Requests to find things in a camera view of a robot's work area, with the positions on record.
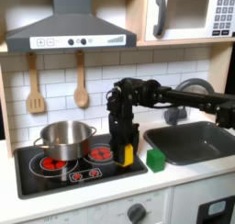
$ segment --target range hood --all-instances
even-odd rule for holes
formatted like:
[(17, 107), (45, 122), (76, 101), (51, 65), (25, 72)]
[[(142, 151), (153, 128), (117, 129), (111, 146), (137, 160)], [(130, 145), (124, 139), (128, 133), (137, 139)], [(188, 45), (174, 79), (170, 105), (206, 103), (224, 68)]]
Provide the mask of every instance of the range hood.
[(90, 0), (53, 0), (53, 15), (6, 33), (9, 52), (136, 47), (136, 34), (91, 14)]

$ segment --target microwave keypad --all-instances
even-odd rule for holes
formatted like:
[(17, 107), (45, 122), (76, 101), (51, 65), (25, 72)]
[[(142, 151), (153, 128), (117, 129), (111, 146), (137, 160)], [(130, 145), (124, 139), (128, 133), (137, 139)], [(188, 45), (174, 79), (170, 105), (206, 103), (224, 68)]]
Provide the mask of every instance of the microwave keypad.
[(233, 19), (235, 0), (218, 0), (212, 36), (228, 36)]

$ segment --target yellow block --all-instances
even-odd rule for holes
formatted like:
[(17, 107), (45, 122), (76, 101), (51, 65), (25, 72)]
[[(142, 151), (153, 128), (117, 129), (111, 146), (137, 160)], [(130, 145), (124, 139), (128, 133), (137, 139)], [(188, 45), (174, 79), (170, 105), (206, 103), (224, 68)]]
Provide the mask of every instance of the yellow block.
[(133, 153), (133, 147), (131, 144), (128, 144), (125, 147), (125, 160), (123, 164), (118, 163), (118, 165), (122, 167), (127, 167), (134, 163), (134, 153)]

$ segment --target wooden spoon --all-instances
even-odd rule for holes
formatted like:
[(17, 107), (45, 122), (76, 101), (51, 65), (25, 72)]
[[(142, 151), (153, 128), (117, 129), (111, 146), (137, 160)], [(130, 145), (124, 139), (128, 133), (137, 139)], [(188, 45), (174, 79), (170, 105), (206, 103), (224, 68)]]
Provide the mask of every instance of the wooden spoon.
[(31, 92), (27, 98), (27, 109), (29, 113), (39, 113), (45, 110), (44, 99), (39, 93), (38, 88), (38, 76), (36, 70), (36, 54), (27, 54), (28, 68), (29, 68), (29, 78)]
[(86, 107), (89, 102), (88, 94), (84, 88), (84, 53), (76, 52), (77, 57), (77, 88), (74, 93), (74, 101), (78, 107)]

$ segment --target countertop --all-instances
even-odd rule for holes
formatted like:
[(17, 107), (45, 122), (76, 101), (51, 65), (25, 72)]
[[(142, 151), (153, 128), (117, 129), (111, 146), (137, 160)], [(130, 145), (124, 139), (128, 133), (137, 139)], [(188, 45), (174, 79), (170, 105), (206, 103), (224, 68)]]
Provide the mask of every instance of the countertop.
[[(208, 119), (198, 113), (183, 123), (203, 120)], [(142, 134), (147, 129), (161, 127), (166, 127), (162, 121), (140, 125), (138, 155), (144, 163), (146, 162), (146, 151), (151, 149), (151, 146), (142, 138)], [(14, 158), (7, 158), (5, 141), (0, 141), (0, 165), (0, 223), (18, 223), (210, 176), (235, 172), (235, 156), (187, 166), (166, 163), (165, 170), (156, 174), (149, 169), (146, 174), (28, 200), (18, 198), (15, 162)]]

